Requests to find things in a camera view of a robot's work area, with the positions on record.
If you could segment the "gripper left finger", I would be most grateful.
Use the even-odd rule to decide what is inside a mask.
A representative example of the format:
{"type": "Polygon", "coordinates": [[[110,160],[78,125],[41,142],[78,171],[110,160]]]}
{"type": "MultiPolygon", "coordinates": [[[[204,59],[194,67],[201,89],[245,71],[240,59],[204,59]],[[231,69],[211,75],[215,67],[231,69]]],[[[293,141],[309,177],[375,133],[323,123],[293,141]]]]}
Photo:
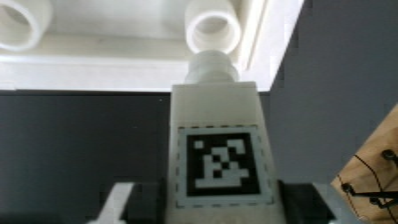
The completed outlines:
{"type": "Polygon", "coordinates": [[[156,224],[162,202],[158,183],[117,182],[96,218],[87,224],[156,224]]]}

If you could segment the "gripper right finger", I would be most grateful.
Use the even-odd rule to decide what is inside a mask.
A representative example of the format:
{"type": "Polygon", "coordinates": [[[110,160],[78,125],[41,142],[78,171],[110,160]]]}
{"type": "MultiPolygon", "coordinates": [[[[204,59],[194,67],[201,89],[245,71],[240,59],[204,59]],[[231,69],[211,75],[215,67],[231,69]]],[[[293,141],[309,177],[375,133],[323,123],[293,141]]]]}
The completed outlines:
{"type": "Polygon", "coordinates": [[[355,217],[331,188],[279,182],[286,224],[355,224],[355,217]]]}

